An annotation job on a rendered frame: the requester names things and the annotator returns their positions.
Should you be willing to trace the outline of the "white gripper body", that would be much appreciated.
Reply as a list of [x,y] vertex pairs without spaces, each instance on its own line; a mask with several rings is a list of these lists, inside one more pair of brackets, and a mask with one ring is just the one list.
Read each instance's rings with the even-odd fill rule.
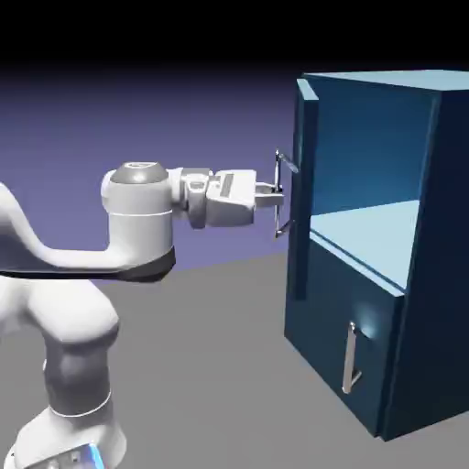
[[254,222],[256,172],[252,169],[220,170],[206,192],[209,226],[246,226]]

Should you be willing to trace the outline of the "blue cabinet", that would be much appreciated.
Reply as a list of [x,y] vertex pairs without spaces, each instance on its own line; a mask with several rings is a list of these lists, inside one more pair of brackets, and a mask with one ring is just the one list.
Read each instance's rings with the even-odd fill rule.
[[300,78],[319,99],[310,239],[404,294],[390,441],[469,411],[469,72]]

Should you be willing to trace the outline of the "blue cabinet door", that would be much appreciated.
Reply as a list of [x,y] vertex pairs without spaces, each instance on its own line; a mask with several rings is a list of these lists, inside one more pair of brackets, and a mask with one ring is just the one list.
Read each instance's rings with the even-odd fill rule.
[[318,114],[319,99],[316,93],[306,79],[297,79],[293,162],[298,172],[291,178],[287,286],[290,300],[306,297]]
[[301,262],[288,282],[285,336],[377,436],[404,294],[317,235]]

